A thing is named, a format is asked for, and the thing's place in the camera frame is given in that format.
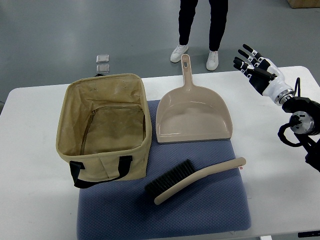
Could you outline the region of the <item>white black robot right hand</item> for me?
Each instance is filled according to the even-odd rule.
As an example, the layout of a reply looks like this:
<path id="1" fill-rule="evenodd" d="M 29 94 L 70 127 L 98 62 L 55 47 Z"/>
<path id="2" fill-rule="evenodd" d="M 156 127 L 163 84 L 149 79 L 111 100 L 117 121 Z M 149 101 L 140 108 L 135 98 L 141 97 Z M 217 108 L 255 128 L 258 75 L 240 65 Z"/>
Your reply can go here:
<path id="1" fill-rule="evenodd" d="M 269 97 L 278 106 L 294 97 L 294 89 L 286 84 L 284 74 L 270 59 L 247 44 L 242 47 L 244 49 L 239 49 L 238 53 L 245 57 L 245 60 L 236 56 L 233 66 L 248 78 L 260 95 Z"/>

